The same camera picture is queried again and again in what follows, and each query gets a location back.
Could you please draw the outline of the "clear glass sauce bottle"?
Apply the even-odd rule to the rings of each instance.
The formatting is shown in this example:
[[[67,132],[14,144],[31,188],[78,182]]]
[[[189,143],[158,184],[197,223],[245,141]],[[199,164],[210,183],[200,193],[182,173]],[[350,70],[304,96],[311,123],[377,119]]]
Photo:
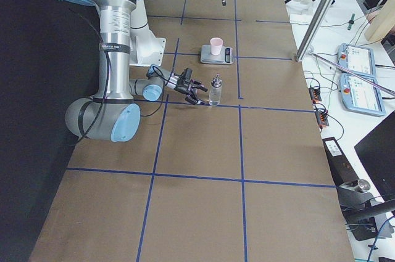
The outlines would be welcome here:
[[[215,106],[220,103],[222,95],[222,84],[223,81],[220,77],[220,74],[218,73],[211,81],[211,89],[209,92],[209,105]]]

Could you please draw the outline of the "pink paper cup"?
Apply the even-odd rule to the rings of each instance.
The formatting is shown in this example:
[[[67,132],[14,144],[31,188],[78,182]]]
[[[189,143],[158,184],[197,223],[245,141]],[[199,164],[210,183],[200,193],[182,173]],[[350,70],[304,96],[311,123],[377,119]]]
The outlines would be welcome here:
[[[212,55],[219,55],[222,51],[223,39],[214,37],[210,39],[210,53]]]

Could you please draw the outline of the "silver digital kitchen scale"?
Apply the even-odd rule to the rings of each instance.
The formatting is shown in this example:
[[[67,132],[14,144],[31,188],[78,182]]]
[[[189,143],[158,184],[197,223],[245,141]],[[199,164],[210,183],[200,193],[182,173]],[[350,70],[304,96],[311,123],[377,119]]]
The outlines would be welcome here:
[[[210,45],[202,45],[200,61],[207,64],[231,65],[234,61],[233,48],[223,46],[218,55],[213,55]]]

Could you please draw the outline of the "thin metal rod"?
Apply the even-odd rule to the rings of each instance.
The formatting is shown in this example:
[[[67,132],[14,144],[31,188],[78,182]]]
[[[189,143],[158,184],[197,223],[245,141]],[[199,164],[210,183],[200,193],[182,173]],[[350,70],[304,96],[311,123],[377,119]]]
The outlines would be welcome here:
[[[327,60],[327,59],[323,58],[322,56],[320,56],[320,55],[318,55],[318,54],[316,54],[314,52],[310,52],[309,55],[318,58],[319,60],[321,60],[321,61],[323,61],[323,62],[325,62],[325,63],[327,63],[327,64],[329,64],[329,65],[331,65],[331,66],[333,66],[333,67],[335,67],[337,69],[339,69],[339,70],[341,70],[344,73],[348,73],[348,74],[350,74],[350,75],[352,75],[352,76],[354,76],[354,77],[356,77],[356,78],[368,83],[369,85],[379,89],[380,91],[383,91],[383,92],[385,92],[385,93],[387,93],[387,94],[389,94],[391,96],[395,96],[395,92],[393,90],[390,90],[388,88],[385,88],[385,87],[373,82],[373,78],[372,77],[369,77],[368,79],[366,79],[362,75],[358,75],[358,74],[354,73],[352,70],[350,70],[348,68],[344,68],[341,65],[339,65],[337,63],[334,63],[334,62],[332,62],[330,60]]]

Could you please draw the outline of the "upper orange connector block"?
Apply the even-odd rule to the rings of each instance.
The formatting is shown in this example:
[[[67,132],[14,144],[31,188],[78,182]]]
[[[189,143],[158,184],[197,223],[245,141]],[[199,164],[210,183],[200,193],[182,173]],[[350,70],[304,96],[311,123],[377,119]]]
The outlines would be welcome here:
[[[316,103],[319,103],[322,101],[321,95],[320,95],[320,90],[318,88],[310,87],[309,88],[309,95],[310,95],[310,98],[311,98],[313,104],[316,104]]]

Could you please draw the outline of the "orange connector block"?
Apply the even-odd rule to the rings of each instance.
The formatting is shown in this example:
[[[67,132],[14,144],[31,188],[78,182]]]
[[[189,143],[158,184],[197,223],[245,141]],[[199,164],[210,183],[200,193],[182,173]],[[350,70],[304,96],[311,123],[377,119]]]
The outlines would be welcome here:
[[[310,95],[310,98],[311,98],[313,104],[316,104],[316,103],[319,103],[322,101],[321,95],[320,95],[320,90],[318,88],[310,87],[309,88],[309,95]]]
[[[315,109],[315,117],[317,120],[318,127],[320,129],[326,128],[329,126],[328,122],[328,113],[323,108],[316,108]]]

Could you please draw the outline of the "lower orange connector block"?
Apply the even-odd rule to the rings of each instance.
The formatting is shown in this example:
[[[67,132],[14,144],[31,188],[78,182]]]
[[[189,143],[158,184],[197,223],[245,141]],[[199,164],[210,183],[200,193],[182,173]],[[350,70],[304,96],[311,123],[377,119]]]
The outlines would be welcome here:
[[[318,127],[320,129],[326,128],[329,126],[328,122],[328,113],[323,108],[316,108],[315,109],[315,117],[317,120]]]

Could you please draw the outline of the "upper blue teach pendant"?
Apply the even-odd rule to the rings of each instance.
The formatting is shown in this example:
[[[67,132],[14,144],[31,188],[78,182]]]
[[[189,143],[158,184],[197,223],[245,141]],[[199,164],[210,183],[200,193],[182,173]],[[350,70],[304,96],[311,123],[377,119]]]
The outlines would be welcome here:
[[[358,75],[376,77],[374,51],[371,48],[342,43],[338,47],[338,64]]]

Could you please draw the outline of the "blue teach pendant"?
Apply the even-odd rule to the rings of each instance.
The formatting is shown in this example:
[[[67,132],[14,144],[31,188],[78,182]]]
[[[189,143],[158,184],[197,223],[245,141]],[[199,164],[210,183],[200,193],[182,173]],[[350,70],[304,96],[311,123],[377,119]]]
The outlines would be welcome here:
[[[349,111],[383,117],[386,115],[379,89],[348,73],[340,77],[341,99]]]
[[[338,64],[358,75],[376,77],[374,51],[371,48],[342,43],[338,47]]]

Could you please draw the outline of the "lower blue teach pendant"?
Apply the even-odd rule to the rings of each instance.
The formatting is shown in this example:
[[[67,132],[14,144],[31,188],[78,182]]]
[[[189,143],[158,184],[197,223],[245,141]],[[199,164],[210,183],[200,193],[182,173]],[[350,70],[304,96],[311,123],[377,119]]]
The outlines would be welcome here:
[[[341,99],[349,111],[383,117],[386,115],[379,89],[348,73],[340,77]]]

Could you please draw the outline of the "black box with label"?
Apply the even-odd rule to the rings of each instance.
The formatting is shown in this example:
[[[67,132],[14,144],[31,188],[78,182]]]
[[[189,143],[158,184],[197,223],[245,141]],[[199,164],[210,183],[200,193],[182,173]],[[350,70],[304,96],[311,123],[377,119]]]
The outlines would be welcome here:
[[[334,137],[322,139],[331,175],[336,186],[358,180],[349,160]]]

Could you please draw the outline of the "black monitor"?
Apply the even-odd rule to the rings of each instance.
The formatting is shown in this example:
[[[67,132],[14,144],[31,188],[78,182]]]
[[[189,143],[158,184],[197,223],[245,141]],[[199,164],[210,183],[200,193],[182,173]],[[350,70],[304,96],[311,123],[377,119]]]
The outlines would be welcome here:
[[[389,114],[357,145],[357,156],[385,200],[394,198],[394,113]]]

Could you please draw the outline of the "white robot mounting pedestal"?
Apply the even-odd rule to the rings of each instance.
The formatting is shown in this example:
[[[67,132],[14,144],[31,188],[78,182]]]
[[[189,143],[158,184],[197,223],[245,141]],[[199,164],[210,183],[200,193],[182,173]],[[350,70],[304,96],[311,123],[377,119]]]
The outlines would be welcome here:
[[[136,9],[130,15],[131,66],[161,66],[166,39],[158,38],[151,31],[144,0],[137,0]]]

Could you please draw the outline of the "aluminium frame post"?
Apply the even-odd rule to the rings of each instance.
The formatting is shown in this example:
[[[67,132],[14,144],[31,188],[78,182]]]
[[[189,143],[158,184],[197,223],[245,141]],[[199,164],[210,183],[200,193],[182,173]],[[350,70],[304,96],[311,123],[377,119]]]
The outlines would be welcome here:
[[[314,40],[315,35],[317,34],[320,25],[322,24],[322,21],[325,18],[329,7],[331,6],[332,1],[333,0],[320,0],[317,10],[315,11],[310,25],[306,31],[306,34],[303,37],[303,40],[296,52],[295,61],[301,62],[304,56],[307,54],[307,51],[312,44],[312,41]]]

